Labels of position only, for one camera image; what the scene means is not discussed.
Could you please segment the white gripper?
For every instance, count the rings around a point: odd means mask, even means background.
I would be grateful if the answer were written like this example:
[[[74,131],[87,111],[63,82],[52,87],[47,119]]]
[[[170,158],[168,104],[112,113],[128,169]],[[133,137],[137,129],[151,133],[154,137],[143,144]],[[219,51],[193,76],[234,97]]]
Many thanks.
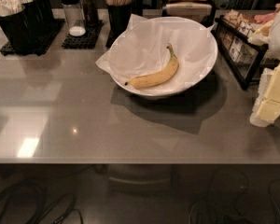
[[[280,116],[280,64],[274,70],[263,70],[258,95],[249,121],[254,126],[265,128]]]

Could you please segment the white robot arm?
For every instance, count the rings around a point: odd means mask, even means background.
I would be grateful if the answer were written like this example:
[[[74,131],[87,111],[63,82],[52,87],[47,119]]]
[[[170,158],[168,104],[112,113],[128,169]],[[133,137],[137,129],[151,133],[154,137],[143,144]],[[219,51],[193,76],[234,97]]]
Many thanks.
[[[280,6],[277,7],[274,17],[250,35],[248,42],[253,45],[267,44],[269,55],[280,61]],[[267,127],[280,116],[280,64],[274,70],[263,70],[258,95],[249,121],[255,126]]]

